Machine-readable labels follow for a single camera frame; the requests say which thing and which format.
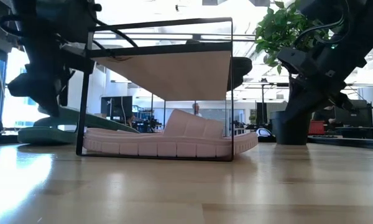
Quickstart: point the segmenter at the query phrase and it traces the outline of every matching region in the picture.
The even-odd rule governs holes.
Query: black metal frame
[[[171,45],[171,46],[153,46],[153,47],[138,47],[138,48],[126,48],[126,49],[110,49],[109,50],[92,50],[93,37],[96,31],[105,30],[120,30],[120,29],[136,29],[136,28],[148,28],[148,27],[163,27],[163,26],[181,26],[181,25],[193,25],[193,24],[208,24],[218,22],[230,22],[231,23],[231,40],[223,43],[202,43],[202,44],[191,44],[191,45]],[[111,26],[98,26],[90,29],[88,34],[88,43],[86,44],[86,64],[91,58],[95,57],[110,57],[113,55],[130,56],[130,55],[141,55],[141,54],[159,54],[158,48],[160,48],[161,54],[175,53],[175,52],[204,52],[204,51],[217,51],[217,50],[229,50],[231,52],[230,59],[230,72],[231,72],[231,114],[234,117],[234,74],[233,74],[233,20],[230,17],[212,18],[212,19],[182,19],[174,21],[159,21],[159,22],[143,22],[136,24],[123,24],[123,25],[111,25]],[[171,160],[183,160],[183,161],[233,161],[234,159],[234,127],[232,125],[231,135],[231,155],[228,157],[216,157],[216,158],[199,158],[199,157],[156,157],[156,156],[127,156],[127,155],[115,155],[115,154],[83,154],[83,141],[85,133],[85,119],[87,109],[87,96],[88,96],[88,83],[90,80],[90,71],[85,70],[83,74],[83,85],[81,91],[81,103],[80,103],[80,117],[78,122],[78,135],[76,141],[76,154],[78,156],[92,156],[92,157],[122,157],[122,158],[136,158],[136,159],[171,159]]]

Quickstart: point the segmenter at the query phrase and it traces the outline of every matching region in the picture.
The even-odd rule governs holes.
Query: red object
[[[311,121],[310,130],[308,135],[324,135],[325,134],[325,127],[324,121]]]

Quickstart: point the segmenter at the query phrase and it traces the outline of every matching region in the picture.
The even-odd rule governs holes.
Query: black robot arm
[[[279,52],[282,65],[297,75],[290,76],[285,122],[312,113],[329,102],[353,110],[341,90],[352,71],[365,66],[365,56],[373,49],[373,0],[304,0],[300,9],[307,18],[319,19],[324,24],[336,21],[340,15],[345,20],[342,26],[333,29],[331,40],[319,43],[309,52],[292,47]]]

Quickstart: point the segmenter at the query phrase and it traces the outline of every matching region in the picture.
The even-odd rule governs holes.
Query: black plant pot
[[[283,122],[284,111],[272,112],[270,115],[272,133],[275,134],[277,144],[306,145],[311,114],[299,116],[287,123]]]

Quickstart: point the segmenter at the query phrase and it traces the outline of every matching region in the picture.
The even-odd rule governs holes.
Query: computer monitor
[[[335,108],[336,121],[352,127],[372,127],[371,105],[368,105],[366,100],[351,100],[351,103],[357,112],[350,113],[341,108]]]
[[[121,121],[126,121],[132,117],[132,96],[102,97],[101,113],[111,119],[119,117]]]

